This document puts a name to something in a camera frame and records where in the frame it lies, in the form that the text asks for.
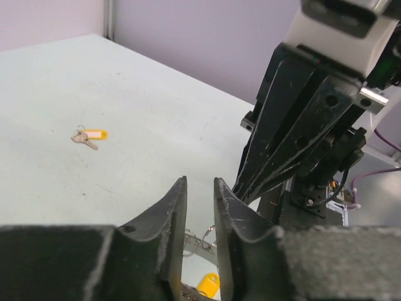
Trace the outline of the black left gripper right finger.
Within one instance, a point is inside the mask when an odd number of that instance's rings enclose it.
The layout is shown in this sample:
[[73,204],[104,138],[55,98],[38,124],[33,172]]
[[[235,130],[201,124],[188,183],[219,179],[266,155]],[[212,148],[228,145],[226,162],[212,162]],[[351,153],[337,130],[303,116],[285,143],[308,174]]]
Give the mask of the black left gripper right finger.
[[399,300],[400,229],[276,226],[214,180],[223,300]]

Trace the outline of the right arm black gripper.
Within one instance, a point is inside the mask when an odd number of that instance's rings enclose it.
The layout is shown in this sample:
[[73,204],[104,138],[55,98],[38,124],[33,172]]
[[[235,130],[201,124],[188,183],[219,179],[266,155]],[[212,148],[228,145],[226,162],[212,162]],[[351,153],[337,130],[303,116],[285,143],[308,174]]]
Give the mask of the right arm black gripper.
[[355,122],[364,112],[382,110],[362,90],[389,86],[389,54],[365,77],[305,46],[278,45],[257,104],[245,116],[251,136],[234,194],[249,204],[293,176],[322,186],[349,169],[366,143],[366,128]]

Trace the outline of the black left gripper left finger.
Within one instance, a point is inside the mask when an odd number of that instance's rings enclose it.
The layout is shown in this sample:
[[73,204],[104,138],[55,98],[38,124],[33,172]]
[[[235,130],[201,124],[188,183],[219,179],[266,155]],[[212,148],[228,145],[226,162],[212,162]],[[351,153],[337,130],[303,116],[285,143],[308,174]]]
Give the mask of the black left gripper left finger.
[[122,226],[4,226],[2,300],[178,300],[187,179]]

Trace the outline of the metal keyring disc with keys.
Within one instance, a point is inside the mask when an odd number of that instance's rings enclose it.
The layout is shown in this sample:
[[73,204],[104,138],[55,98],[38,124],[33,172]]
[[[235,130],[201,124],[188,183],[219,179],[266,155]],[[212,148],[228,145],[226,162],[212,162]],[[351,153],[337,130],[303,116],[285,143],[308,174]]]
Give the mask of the metal keyring disc with keys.
[[216,226],[208,227],[206,232],[201,238],[195,233],[186,229],[184,232],[184,249],[183,257],[190,258],[197,256],[213,265],[216,270],[208,272],[200,278],[197,285],[188,285],[184,282],[181,283],[180,300],[220,300],[220,275],[219,267],[217,264],[217,241],[208,242],[206,238],[215,230]]

